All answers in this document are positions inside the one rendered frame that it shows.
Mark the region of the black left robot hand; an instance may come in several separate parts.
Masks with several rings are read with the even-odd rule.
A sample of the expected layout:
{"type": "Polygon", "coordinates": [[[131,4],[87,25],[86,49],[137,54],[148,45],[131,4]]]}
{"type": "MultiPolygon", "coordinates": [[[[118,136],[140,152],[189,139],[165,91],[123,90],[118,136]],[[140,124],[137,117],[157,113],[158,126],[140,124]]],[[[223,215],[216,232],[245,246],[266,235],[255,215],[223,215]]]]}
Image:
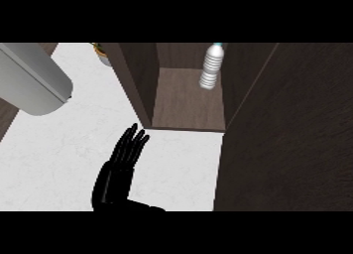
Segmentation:
{"type": "Polygon", "coordinates": [[[155,205],[129,199],[134,166],[148,141],[145,130],[137,130],[137,124],[133,124],[124,131],[109,160],[99,170],[90,198],[95,211],[165,211],[155,205]]]}

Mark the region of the brown wooden cabinet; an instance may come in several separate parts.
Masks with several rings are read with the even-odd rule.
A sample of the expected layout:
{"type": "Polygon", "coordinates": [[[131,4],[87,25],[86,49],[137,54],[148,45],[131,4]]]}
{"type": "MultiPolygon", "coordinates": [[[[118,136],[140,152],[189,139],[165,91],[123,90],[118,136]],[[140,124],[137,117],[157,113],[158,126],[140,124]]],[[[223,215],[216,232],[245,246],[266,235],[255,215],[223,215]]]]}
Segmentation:
{"type": "Polygon", "coordinates": [[[275,43],[226,43],[216,87],[199,84],[207,43],[105,43],[105,52],[146,129],[226,132],[275,43]]]}

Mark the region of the clear plastic water bottle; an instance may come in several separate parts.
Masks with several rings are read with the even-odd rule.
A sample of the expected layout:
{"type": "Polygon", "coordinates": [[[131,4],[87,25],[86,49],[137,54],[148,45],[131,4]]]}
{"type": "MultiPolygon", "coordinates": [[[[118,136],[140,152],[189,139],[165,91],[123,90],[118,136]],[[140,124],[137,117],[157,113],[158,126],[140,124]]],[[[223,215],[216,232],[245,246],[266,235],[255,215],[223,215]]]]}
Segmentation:
{"type": "Polygon", "coordinates": [[[204,70],[199,78],[199,85],[205,89],[213,89],[216,87],[223,60],[224,60],[223,44],[214,43],[207,50],[204,60],[204,70]]]}

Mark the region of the dark brown cabinet door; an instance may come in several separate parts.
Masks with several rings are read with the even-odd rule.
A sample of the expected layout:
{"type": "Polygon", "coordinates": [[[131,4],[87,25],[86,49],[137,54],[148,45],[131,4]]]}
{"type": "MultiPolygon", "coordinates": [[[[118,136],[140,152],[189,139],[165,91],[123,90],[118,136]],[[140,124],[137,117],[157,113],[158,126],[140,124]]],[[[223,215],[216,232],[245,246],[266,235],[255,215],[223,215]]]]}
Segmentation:
{"type": "Polygon", "coordinates": [[[279,44],[223,138],[217,211],[353,211],[353,43],[279,44]]]}

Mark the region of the grey rounded appliance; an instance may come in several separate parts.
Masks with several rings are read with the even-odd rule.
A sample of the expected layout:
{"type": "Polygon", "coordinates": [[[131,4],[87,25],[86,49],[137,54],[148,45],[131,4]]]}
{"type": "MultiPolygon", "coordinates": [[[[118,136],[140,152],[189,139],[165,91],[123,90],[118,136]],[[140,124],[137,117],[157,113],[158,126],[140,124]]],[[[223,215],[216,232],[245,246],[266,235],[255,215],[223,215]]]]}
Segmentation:
{"type": "Polygon", "coordinates": [[[0,43],[0,98],[34,116],[69,102],[74,83],[38,43],[0,43]]]}

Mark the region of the small grey potted plant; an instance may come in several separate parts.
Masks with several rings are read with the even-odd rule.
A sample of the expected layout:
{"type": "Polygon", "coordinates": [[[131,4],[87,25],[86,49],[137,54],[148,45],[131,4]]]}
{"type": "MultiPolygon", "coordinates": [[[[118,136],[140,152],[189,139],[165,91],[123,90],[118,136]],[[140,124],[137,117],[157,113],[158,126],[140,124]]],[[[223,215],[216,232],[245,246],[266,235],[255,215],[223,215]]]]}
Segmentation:
{"type": "Polygon", "coordinates": [[[93,46],[93,49],[95,49],[95,52],[98,54],[98,57],[99,57],[99,60],[100,62],[111,67],[111,62],[109,62],[109,59],[108,59],[108,56],[106,56],[106,53],[99,45],[99,43],[90,43],[92,46],[93,46]]]}

